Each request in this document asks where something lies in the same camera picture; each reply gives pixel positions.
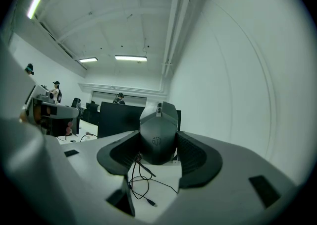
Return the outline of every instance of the black slot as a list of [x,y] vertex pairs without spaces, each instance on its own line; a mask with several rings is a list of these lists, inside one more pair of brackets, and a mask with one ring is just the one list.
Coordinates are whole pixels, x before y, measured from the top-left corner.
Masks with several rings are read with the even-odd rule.
[[69,150],[69,151],[64,152],[64,154],[66,155],[66,157],[70,157],[70,156],[79,154],[79,152],[76,151],[75,149],[73,149],[73,150]]
[[280,195],[264,176],[250,177],[249,181],[266,208],[280,198]]

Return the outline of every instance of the desk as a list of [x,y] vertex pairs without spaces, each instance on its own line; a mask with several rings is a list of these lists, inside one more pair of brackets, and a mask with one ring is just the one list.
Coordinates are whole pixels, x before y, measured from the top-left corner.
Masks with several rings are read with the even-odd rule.
[[[83,120],[80,120],[79,134],[70,135],[70,136],[60,136],[60,137],[58,137],[58,142],[60,144],[70,144],[70,143],[74,143],[74,142],[80,142],[80,139],[86,134],[86,132],[90,132],[90,133],[97,136],[98,135],[98,126],[94,125],[94,124],[90,124],[90,123],[85,122]],[[82,139],[81,142],[95,140],[95,139],[97,139],[96,136],[87,135]]]
[[[156,177],[152,177],[152,179],[167,184],[174,188],[175,191],[178,191],[179,179],[182,177],[182,167],[180,161],[175,163],[168,162],[166,164],[157,166],[151,165],[141,160],[141,163],[148,168]],[[130,171],[128,172],[128,180],[130,181],[132,178],[132,170],[134,164],[131,166]],[[150,178],[151,175],[147,173],[141,167],[141,174],[147,178]],[[139,165],[137,164],[134,169],[134,177],[139,176]],[[168,186],[160,184],[158,182],[149,180],[149,191],[145,195],[148,199],[152,200],[157,204],[157,207],[151,206],[145,198],[137,199],[132,191],[131,198],[132,203],[135,209],[135,218],[142,220],[147,223],[153,223],[155,220],[163,214],[170,204],[177,198],[177,194]],[[148,189],[148,184],[145,180],[133,182],[133,190],[141,195],[143,195]]]
[[[68,145],[61,146],[64,152],[72,149],[75,149],[79,152],[79,154],[70,156],[67,159],[79,177],[87,185],[89,185],[91,190],[96,192],[101,199],[108,198],[110,193],[113,193],[115,190],[117,190],[122,184],[123,177],[108,173],[98,163],[97,152],[105,145],[123,138],[131,132],[132,131],[119,133],[117,135],[93,140],[89,143],[86,141],[85,143],[70,143]],[[161,166],[150,165],[145,161],[141,162],[156,175],[156,177],[153,177],[153,179],[165,183],[178,191],[178,183],[182,174],[180,162],[168,162]],[[130,171],[128,172],[129,180],[132,176],[133,166],[134,164],[131,166]],[[149,178],[149,173],[143,170],[143,168],[141,168],[141,174]],[[134,170],[134,176],[138,175],[139,166],[137,165]],[[161,214],[163,214],[165,210],[168,209],[169,205],[177,198],[177,195],[171,188],[155,181],[150,180],[149,185],[150,189],[145,196],[154,201],[157,204],[157,207],[151,206],[145,198],[140,200],[136,199],[132,194],[132,191],[130,191],[130,193],[135,209],[135,218],[144,222],[152,223]],[[143,195],[147,190],[146,181],[134,182],[133,189],[137,193]]]

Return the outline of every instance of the pipe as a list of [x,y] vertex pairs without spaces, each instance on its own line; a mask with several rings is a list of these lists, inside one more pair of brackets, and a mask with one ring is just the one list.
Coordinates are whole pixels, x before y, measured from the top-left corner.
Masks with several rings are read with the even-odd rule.
[[172,0],[172,4],[170,8],[168,28],[167,28],[167,34],[166,34],[166,42],[165,42],[165,52],[164,52],[164,59],[163,59],[163,65],[162,65],[162,75],[164,75],[164,72],[165,72],[165,66],[166,66],[165,63],[167,60],[168,51],[170,49],[170,42],[172,40],[172,34],[174,31],[178,2],[179,0]]
[[167,65],[167,69],[165,71],[165,77],[167,77],[168,70],[169,70],[169,67],[170,67],[170,62],[172,61],[174,53],[175,53],[175,48],[176,48],[176,45],[177,45],[177,42],[178,42],[180,31],[182,29],[183,22],[184,22],[184,19],[185,19],[185,15],[186,15],[186,11],[187,11],[187,8],[188,8],[188,3],[189,3],[189,0],[183,0],[182,7],[180,9],[179,19],[178,19],[178,22],[177,22],[177,25],[176,25],[176,30],[175,30],[175,35],[173,37],[172,49],[171,49],[169,57],[168,57],[168,63],[169,64]]

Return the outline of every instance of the logo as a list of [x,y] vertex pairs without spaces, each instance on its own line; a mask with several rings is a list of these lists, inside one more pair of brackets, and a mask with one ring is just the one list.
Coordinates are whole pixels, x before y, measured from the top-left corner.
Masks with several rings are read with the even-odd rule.
[[154,137],[152,142],[153,142],[153,145],[156,145],[156,146],[160,145],[160,137]]

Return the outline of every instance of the black monitor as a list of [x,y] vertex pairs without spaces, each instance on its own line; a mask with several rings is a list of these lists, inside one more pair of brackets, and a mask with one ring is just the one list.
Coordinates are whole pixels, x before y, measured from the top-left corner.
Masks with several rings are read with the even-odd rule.
[[77,118],[74,118],[71,127],[71,132],[73,134],[79,134],[79,123],[80,123],[80,116],[81,116],[81,105],[80,105],[80,99],[74,98],[73,103],[71,105],[73,108],[77,108],[79,110],[79,116]]
[[177,127],[177,130],[180,131],[180,120],[182,118],[182,111],[177,111],[177,115],[178,115],[178,127]]
[[144,107],[101,103],[98,138],[140,128],[140,116]]

